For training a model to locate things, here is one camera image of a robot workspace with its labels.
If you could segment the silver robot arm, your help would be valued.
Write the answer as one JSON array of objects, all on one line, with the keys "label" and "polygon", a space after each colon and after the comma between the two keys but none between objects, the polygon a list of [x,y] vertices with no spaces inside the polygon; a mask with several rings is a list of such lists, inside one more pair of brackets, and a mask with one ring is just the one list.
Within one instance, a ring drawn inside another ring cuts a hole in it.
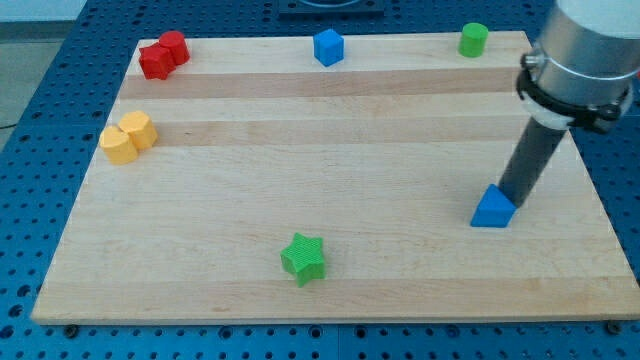
[{"label": "silver robot arm", "polygon": [[639,0],[556,0],[521,66],[517,92],[534,121],[609,132],[633,102]]}]

